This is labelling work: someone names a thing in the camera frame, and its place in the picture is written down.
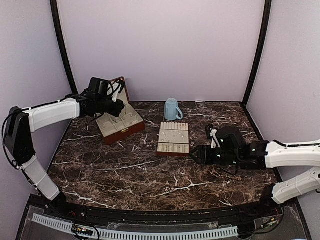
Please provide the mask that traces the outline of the red jewelry display tray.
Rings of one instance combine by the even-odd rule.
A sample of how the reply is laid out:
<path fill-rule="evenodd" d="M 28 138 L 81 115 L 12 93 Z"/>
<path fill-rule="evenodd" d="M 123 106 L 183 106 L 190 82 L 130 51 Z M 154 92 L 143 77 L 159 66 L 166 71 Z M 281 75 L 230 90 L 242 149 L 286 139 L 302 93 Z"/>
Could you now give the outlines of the red jewelry display tray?
<path fill-rule="evenodd" d="M 188 157 L 189 153 L 189 124 L 184 122 L 161 122 L 157 155 Z"/>

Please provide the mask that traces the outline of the light blue faceted mug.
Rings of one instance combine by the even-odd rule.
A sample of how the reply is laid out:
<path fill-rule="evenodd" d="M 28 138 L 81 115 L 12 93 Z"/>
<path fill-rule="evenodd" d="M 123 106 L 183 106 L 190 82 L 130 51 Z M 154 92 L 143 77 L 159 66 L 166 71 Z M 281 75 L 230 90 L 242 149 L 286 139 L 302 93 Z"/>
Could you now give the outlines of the light blue faceted mug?
<path fill-rule="evenodd" d="M 168 121 L 182 120 L 183 113 L 179 108 L 179 103 L 175 98 L 169 98 L 164 105 L 164 118 Z"/>

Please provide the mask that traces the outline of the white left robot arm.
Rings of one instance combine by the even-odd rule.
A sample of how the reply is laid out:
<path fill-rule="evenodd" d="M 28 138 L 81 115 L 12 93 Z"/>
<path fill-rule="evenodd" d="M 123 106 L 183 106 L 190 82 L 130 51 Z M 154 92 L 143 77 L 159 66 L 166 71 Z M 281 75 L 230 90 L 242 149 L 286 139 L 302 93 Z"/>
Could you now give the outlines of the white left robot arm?
<path fill-rule="evenodd" d="M 37 156 L 35 139 L 38 133 L 78 118 L 96 119 L 104 114 L 118 117 L 125 108 L 125 103 L 119 98 L 125 87 L 126 81 L 122 76 L 112 80 L 93 77 L 82 93 L 71 93 L 62 99 L 31 107 L 14 106 L 3 121 L 1 138 L 7 160 L 51 202 L 50 208 L 58 217 L 67 218 L 71 208 L 64 202 L 64 193 Z"/>

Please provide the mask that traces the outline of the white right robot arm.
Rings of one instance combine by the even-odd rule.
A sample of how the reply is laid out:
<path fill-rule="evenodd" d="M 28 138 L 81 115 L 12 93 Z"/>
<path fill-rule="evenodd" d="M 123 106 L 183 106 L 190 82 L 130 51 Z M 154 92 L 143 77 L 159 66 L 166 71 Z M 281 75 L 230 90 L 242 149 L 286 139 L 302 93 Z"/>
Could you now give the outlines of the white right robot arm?
<path fill-rule="evenodd" d="M 245 170 L 265 170 L 278 167 L 307 166 L 310 169 L 284 182 L 266 186 L 255 213 L 266 217 L 275 206 L 288 200 L 320 189 L 320 142 L 300 143 L 254 141 L 247 143 L 235 126 L 220 129 L 208 125 L 205 128 L 211 145 L 198 145 L 190 151 L 190 157 L 201 165 L 235 166 Z"/>

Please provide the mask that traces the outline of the open red jewelry box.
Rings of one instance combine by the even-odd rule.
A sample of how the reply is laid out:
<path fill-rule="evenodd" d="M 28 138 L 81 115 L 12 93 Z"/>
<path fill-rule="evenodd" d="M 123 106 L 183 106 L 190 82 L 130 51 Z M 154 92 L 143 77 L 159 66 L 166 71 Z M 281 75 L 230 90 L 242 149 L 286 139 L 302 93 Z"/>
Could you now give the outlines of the open red jewelry box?
<path fill-rule="evenodd" d="M 114 103 L 122 101 L 124 108 L 118 117 L 109 113 L 96 114 L 95 121 L 106 145 L 111 145 L 145 129 L 144 120 L 130 103 L 125 78 L 121 76 L 112 79 L 110 84 L 112 86 L 107 88 L 108 96 Z"/>

